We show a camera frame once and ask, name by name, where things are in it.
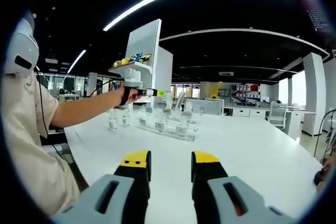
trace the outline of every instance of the white vr headset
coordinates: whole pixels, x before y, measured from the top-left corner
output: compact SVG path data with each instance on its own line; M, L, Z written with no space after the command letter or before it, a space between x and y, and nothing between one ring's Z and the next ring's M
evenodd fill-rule
M22 18L17 24L6 52L4 73L27 77L36 66L39 49L30 23Z

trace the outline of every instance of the ceiling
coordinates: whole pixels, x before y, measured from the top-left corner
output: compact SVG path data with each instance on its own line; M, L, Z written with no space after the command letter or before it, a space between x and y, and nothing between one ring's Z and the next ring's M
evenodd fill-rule
M40 46L42 72L67 72L82 50L71 74L109 73L125 57L128 35L160 18L160 38L219 28L275 31L327 49L299 0L158 0L134 12L105 32L112 19L141 0L35 0L34 37ZM310 52L326 56L305 43L270 34L244 31L192 33L160 42L173 55L173 82L239 81L272 84L292 75L270 78ZM56 59L57 64L45 58ZM301 71L302 64L295 71ZM218 72L233 72L221 77Z

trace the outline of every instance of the cable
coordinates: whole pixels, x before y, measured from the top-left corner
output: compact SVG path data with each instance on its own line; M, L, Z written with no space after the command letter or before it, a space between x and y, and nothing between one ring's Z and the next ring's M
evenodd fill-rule
M41 82L40 82L40 75L38 74L38 72L37 72L37 80L38 80L38 83L39 83L39 86L40 86L40 100L41 100L42 119L43 119L43 124L44 124L44 128L46 130L47 139L48 139L49 134L48 134L47 126L46 126L46 121L44 119L43 100L42 100L42 88L41 88ZM69 164L69 162L64 157L62 157L62 155L58 152L58 150L56 149L56 147L54 146L54 144L51 144L51 145L54 147L55 151L60 156L60 158L62 158L65 162L67 162Z
M330 121L330 132L331 132L331 135L330 135L330 139L329 139L329 143L328 143L328 145L330 144L330 142L332 141L332 139L331 139L331 137L332 137L332 118L333 118L333 116L334 116L334 113L335 113L335 111L333 111L332 112L332 114L331 114L331 116L330 116L330 118L331 118L331 121ZM325 149L325 151L324 151L324 154L323 154L323 161L325 160L325 154L327 153L327 148Z
M102 88L106 83L109 83L110 81L107 81L107 82L105 82L105 83L103 83L102 85L101 85L101 87L99 87L99 88ZM95 90L93 90L93 92L91 93L91 95L89 95L88 97L91 97L92 95L93 95L93 93L95 93L99 88L96 88Z
M315 151L314 151L314 157L316 156L316 150L317 150L317 145L318 145L318 143L319 143L319 138L320 138L320 132L321 132L321 128L322 128L322 125L323 125L323 121L324 121L324 119L326 118L326 116L327 115L329 115L330 113L333 113L333 112L335 112L336 110L331 110L331 111L329 111L327 114L325 114L324 115L324 117L322 118L322 121L321 121L321 124L320 124L320 128L319 128L319 135L318 135L318 137L317 137L317 141L316 141L316 146L315 146Z

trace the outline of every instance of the person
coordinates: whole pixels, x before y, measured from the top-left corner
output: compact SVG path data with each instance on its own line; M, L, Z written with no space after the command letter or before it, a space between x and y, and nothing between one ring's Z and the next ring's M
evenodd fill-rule
M56 154L47 154L39 134L47 138L50 125L69 127L120 105L124 88L59 104L33 72L38 59L33 30L34 19L28 13L19 21L8 44L2 79L2 119L17 175L38 206L52 216L75 203L79 189L67 162ZM137 90L131 89L123 102L138 98Z
M325 162L325 164L323 165L321 170L329 170L332 166L336 166L336 153L333 153L331 155L331 157L329 157L327 159L327 161ZM324 181L321 181L318 185L317 185L317 192L322 191L322 189L324 188L324 185L326 183Z

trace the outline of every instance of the beige shirt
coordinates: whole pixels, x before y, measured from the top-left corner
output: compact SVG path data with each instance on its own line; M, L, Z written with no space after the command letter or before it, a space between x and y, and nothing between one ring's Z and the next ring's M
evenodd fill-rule
M75 203L79 190L68 164L56 154L47 154L41 146L39 133L47 134L40 85L33 72L25 79L6 74L2 84L4 131L14 165L32 198L48 215L54 215ZM41 92L48 129L58 101L43 86Z

